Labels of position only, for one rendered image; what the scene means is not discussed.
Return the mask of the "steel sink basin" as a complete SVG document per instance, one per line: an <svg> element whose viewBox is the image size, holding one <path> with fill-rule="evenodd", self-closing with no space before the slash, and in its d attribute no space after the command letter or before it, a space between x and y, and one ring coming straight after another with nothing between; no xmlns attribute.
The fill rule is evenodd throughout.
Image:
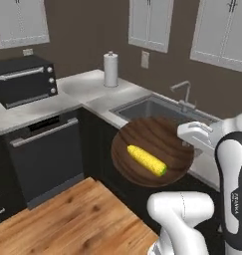
<svg viewBox="0 0 242 255"><path fill-rule="evenodd" d="M200 110L182 111L179 103L157 94L149 94L138 98L125 96L110 107L112 125L122 128L130 121L138 118L159 118L174 121L178 125L189 122L201 122L208 126L220 121L220 118Z"/></svg>

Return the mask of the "white paper towel roll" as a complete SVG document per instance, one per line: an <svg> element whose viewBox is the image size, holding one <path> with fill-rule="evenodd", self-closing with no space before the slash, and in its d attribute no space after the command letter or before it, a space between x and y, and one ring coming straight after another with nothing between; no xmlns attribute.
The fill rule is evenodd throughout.
<svg viewBox="0 0 242 255"><path fill-rule="evenodd" d="M113 51L104 54L104 72L105 82L104 85L108 88L113 88L118 85L118 64L119 56Z"/></svg>

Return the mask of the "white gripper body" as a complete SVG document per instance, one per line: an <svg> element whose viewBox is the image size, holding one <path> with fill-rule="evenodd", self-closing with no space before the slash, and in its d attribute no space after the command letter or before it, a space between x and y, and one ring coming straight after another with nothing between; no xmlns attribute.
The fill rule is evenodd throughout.
<svg viewBox="0 0 242 255"><path fill-rule="evenodd" d="M177 136L179 138L200 149L213 147L210 140L212 133L213 128L201 122L190 122L177 128Z"/></svg>

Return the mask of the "white wall cabinet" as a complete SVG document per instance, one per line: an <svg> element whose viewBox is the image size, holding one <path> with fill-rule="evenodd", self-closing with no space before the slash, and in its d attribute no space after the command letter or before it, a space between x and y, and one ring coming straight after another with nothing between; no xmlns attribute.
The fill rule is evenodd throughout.
<svg viewBox="0 0 242 255"><path fill-rule="evenodd" d="M190 59L242 72L242 0L200 0Z"/></svg>
<svg viewBox="0 0 242 255"><path fill-rule="evenodd" d="M44 0L0 0L0 49L49 42Z"/></svg>
<svg viewBox="0 0 242 255"><path fill-rule="evenodd" d="M166 53L174 0L129 0L128 42Z"/></svg>

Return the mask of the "brown wooden bowl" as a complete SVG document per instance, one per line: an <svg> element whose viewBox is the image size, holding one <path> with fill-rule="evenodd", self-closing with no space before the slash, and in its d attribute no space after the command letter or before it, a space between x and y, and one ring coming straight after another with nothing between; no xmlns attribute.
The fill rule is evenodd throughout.
<svg viewBox="0 0 242 255"><path fill-rule="evenodd" d="M156 176L127 152L129 145L141 147L166 164L166 173ZM167 186L183 177L194 159L194 147L184 145L177 136L175 120L163 117L138 118L123 126L115 135L112 161L130 182L145 187Z"/></svg>

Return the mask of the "black dishwasher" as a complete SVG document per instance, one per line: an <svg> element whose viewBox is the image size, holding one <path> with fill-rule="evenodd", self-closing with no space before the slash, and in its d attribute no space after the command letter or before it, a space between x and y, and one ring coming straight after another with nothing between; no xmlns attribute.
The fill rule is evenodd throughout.
<svg viewBox="0 0 242 255"><path fill-rule="evenodd" d="M28 138L76 118L68 112L4 135L27 207L35 208L84 179L80 123L13 147L11 140Z"/></svg>

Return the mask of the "black base cabinet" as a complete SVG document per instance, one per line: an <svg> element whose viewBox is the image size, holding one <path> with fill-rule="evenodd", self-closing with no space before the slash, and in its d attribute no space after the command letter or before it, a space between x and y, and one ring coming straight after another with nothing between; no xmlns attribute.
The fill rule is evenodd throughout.
<svg viewBox="0 0 242 255"><path fill-rule="evenodd" d="M218 231L220 225L219 192L189 173L165 187L143 187L125 179L114 167L111 156L112 140L119 131L88 110L79 109L82 150L86 176L99 180L120 201L156 234L160 225L146 210L149 196L161 191L199 191L207 193L214 202L214 215L196 226L205 238L210 255L224 255L224 241Z"/></svg>

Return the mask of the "yellow corn cob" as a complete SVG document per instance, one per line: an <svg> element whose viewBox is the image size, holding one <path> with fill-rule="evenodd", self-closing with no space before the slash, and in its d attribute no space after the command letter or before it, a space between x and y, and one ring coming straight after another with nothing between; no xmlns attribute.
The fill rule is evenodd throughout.
<svg viewBox="0 0 242 255"><path fill-rule="evenodd" d="M141 147L130 144L126 150L137 163L155 176L163 176L166 173L166 164Z"/></svg>

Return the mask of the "black toaster oven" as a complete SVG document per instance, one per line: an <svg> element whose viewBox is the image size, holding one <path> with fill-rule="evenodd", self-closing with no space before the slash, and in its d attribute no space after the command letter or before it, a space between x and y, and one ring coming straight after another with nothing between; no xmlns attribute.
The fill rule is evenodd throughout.
<svg viewBox="0 0 242 255"><path fill-rule="evenodd" d="M44 67L44 73L0 81L0 104L5 109L11 109L58 94L54 64L35 55L0 61L0 75Z"/></svg>

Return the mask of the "grey sink faucet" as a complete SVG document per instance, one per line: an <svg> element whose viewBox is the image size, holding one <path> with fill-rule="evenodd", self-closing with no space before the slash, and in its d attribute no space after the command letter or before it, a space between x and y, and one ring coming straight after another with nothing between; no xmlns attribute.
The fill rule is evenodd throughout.
<svg viewBox="0 0 242 255"><path fill-rule="evenodd" d="M185 87L186 88L186 93L184 96L183 100L180 100L178 103L181 105L181 110L184 113L187 113L189 110L195 110L196 109L196 105L193 105L190 101L189 101L189 96L190 96L190 90L191 90L191 84L189 81L183 81L181 83L175 84L173 86L170 87L170 89L174 92L175 90L181 88L181 87Z"/></svg>

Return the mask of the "black drawer stack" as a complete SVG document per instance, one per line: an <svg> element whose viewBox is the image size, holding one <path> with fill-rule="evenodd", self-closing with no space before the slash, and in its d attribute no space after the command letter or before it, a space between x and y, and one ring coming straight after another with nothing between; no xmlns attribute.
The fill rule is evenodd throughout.
<svg viewBox="0 0 242 255"><path fill-rule="evenodd" d="M6 141L0 136L0 223L27 207Z"/></svg>

